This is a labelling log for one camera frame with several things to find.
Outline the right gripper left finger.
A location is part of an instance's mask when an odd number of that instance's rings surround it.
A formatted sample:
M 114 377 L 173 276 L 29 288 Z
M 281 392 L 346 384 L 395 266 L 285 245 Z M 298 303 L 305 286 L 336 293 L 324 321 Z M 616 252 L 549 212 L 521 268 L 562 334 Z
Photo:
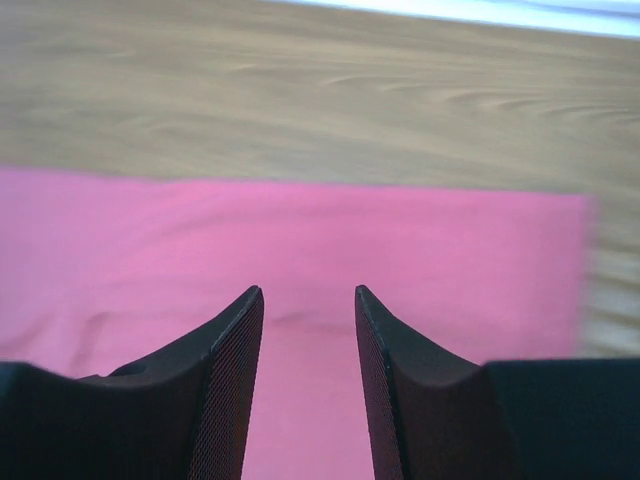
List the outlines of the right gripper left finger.
M 238 479 L 263 331 L 247 289 L 214 319 L 106 376 L 1 365 L 5 479 Z

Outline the red t shirt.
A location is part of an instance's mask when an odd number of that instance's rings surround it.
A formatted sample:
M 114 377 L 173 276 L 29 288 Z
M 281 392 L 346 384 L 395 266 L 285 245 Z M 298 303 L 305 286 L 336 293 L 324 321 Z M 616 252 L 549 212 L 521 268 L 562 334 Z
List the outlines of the red t shirt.
M 244 477 L 369 479 L 355 288 L 474 362 L 567 357 L 589 219 L 578 195 L 3 170 L 1 355 L 107 374 L 257 285 Z

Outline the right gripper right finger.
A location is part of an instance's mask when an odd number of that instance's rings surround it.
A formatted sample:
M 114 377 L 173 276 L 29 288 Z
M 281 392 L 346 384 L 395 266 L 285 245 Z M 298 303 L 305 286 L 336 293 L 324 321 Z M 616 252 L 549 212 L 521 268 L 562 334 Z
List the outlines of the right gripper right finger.
M 396 318 L 365 286 L 355 325 L 378 479 L 635 479 L 635 358 L 482 365 Z

